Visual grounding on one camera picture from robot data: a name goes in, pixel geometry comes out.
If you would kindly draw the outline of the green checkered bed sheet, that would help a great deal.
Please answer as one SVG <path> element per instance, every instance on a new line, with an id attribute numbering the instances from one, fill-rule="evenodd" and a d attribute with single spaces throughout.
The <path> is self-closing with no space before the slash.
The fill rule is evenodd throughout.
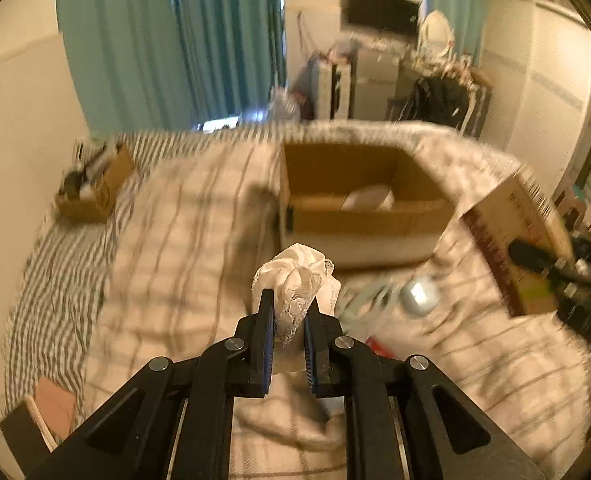
<path id="1" fill-rule="evenodd" d="M 118 239 L 136 194 L 165 159 L 192 158 L 219 142 L 395 145 L 432 171 L 459 207 L 472 205 L 521 165 L 497 148 L 427 122 L 256 122 L 213 133 L 139 130 L 115 140 L 130 151 L 136 172 L 120 189 L 114 214 L 99 224 L 75 224 L 49 212 L 26 260 L 2 347 L 1 414 L 32 393 L 41 377 L 82 395 L 90 338 Z"/>

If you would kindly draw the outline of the pale blue plastic hanger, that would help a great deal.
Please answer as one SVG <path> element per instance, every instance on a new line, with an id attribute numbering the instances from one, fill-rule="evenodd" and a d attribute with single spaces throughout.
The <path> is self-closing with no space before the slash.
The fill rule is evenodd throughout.
<path id="1" fill-rule="evenodd" d="M 361 287 L 344 287 L 335 304 L 335 317 L 344 333 L 366 336 L 402 304 L 404 286 L 392 281 L 376 280 Z"/>

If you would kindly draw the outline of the white lace cloth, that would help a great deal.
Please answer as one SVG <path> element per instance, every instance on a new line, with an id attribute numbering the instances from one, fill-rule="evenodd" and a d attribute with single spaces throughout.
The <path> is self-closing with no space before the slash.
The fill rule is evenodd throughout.
<path id="1" fill-rule="evenodd" d="M 264 289 L 274 292 L 274 367 L 276 373 L 304 368 L 304 318 L 317 301 L 318 309 L 335 314 L 341 283 L 335 266 L 322 252 L 294 244 L 263 264 L 252 282 L 253 311 Z"/>

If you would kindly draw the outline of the white louvered wardrobe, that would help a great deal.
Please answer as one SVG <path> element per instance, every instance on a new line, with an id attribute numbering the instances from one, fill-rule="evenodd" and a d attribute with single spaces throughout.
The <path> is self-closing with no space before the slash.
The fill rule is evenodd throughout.
<path id="1" fill-rule="evenodd" d="M 591 99 L 591 31 L 548 0 L 486 0 L 482 72 L 493 82 L 480 141 L 531 167 L 555 192 Z"/>

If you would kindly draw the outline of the chair with black jacket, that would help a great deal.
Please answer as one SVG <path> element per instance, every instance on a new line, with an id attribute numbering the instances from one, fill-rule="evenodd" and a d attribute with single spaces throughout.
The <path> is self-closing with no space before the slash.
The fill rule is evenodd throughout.
<path id="1" fill-rule="evenodd" d="M 431 122 L 460 132 L 479 100 L 478 84 L 460 84 L 448 76 L 400 76 L 395 96 L 388 100 L 389 122 Z"/>

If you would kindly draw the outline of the blue Vinda tissue pack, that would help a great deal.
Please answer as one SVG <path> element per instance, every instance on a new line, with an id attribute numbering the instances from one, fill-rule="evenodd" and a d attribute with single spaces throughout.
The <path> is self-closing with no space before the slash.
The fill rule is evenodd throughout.
<path id="1" fill-rule="evenodd" d="M 342 210 L 391 210 L 395 204 L 392 189 L 385 184 L 358 188 L 346 196 Z"/>

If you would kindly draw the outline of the large open cardboard box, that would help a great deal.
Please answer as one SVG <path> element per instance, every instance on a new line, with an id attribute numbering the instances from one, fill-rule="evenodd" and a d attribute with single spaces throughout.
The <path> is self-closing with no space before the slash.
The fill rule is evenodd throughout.
<path id="1" fill-rule="evenodd" d="M 410 266 L 431 257 L 455 205 L 406 151 L 388 145 L 286 143 L 279 236 L 338 269 Z"/>

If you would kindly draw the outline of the teal window curtain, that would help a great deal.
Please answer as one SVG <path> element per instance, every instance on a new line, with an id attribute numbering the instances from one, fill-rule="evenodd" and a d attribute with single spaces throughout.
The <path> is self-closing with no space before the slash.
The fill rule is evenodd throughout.
<path id="1" fill-rule="evenodd" d="M 56 0 L 90 131 L 188 130 L 286 81 L 281 0 Z"/>

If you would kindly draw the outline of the silver mini fridge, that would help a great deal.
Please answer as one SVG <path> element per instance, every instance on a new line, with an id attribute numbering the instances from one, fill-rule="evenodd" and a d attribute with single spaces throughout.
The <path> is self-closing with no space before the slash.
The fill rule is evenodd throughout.
<path id="1" fill-rule="evenodd" d="M 399 57 L 391 52 L 357 48 L 353 52 L 352 118 L 384 120 L 399 76 Z"/>

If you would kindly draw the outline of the white oval vanity mirror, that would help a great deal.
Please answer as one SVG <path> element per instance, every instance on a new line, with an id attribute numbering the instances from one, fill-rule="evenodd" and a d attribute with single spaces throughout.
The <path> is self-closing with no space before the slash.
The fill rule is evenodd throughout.
<path id="1" fill-rule="evenodd" d="M 429 58 L 447 58 L 454 46 L 451 23 L 441 11 L 430 12 L 419 29 L 419 51 Z"/>

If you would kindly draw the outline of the white hard suitcase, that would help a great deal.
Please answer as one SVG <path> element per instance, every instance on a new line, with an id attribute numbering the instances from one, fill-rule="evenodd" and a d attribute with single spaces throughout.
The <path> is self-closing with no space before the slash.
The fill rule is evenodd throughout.
<path id="1" fill-rule="evenodd" d="M 346 58 L 313 58 L 311 98 L 318 120 L 346 120 L 350 116 L 352 66 Z"/>

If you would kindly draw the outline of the small cardboard box with clutter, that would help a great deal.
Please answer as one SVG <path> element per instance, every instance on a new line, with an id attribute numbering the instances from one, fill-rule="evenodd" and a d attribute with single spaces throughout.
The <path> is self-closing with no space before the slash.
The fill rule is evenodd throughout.
<path id="1" fill-rule="evenodd" d="M 106 144 L 64 177 L 54 199 L 58 213 L 71 222 L 105 222 L 113 214 L 120 189 L 135 170 L 125 143 Z"/>

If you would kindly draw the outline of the large clear water jug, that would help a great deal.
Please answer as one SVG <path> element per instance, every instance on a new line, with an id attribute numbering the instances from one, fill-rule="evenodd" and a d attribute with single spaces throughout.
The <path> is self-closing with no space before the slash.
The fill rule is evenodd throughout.
<path id="1" fill-rule="evenodd" d="M 267 119 L 270 122 L 299 122 L 300 104 L 286 88 L 274 87 L 269 93 Z"/>

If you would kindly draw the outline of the black wall television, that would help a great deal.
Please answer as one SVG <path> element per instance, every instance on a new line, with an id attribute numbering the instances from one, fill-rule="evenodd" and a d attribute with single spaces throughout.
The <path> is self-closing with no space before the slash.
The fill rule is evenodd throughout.
<path id="1" fill-rule="evenodd" d="M 411 0 L 347 0 L 346 21 L 404 37 L 418 36 L 420 4 Z"/>

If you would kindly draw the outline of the pale blue earbuds case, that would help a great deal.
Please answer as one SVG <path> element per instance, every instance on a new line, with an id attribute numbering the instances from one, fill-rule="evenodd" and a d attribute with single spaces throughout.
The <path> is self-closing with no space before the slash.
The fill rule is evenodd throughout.
<path id="1" fill-rule="evenodd" d="M 429 276 L 410 280 L 401 290 L 401 304 L 404 310 L 418 318 L 429 315 L 441 302 L 441 291 Z"/>

